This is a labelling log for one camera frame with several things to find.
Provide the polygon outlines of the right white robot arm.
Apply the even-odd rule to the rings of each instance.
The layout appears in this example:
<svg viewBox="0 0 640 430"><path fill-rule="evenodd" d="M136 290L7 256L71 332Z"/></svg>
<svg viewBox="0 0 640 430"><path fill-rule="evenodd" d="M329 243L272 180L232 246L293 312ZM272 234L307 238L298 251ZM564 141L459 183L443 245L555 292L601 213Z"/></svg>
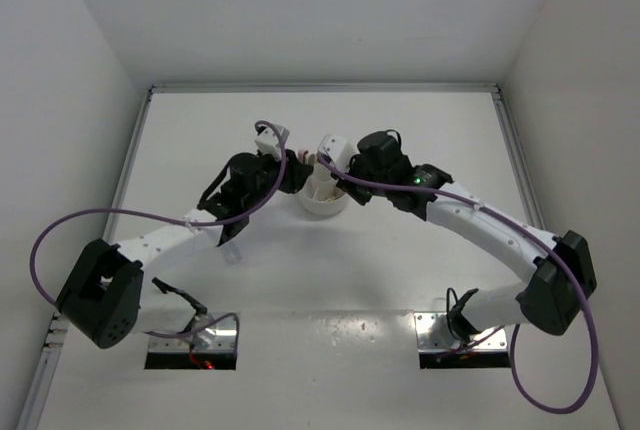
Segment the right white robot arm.
<svg viewBox="0 0 640 430"><path fill-rule="evenodd" d="M518 282L493 290L470 289L444 318L445 336L468 343L498 326L530 324L554 336L564 334L596 288L588 243L514 221L486 205L431 164L414 165L398 133L377 131L351 145L327 136L318 149L335 168L337 185L366 205L387 199L399 211L447 229L509 268Z"/></svg>

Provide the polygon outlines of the clear blue-cap bottle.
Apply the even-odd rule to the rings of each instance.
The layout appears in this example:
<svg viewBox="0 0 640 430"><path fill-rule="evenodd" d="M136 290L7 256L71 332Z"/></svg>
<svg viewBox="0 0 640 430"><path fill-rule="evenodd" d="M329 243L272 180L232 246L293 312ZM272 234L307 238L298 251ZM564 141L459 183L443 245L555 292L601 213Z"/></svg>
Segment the clear blue-cap bottle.
<svg viewBox="0 0 640 430"><path fill-rule="evenodd" d="M236 265L242 261L241 251L233 241L222 245L220 249L228 265Z"/></svg>

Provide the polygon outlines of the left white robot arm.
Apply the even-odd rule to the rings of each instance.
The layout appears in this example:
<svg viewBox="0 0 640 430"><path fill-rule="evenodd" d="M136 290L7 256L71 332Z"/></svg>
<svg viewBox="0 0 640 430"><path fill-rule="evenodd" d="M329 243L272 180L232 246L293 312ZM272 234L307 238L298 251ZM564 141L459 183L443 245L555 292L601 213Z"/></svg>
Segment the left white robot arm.
<svg viewBox="0 0 640 430"><path fill-rule="evenodd" d="M161 280L197 253L230 242L273 190L295 194L313 168L288 150L232 156L178 225L117 243L96 239L82 250L55 307L101 349L131 333L178 334L207 312L186 291Z"/></svg>

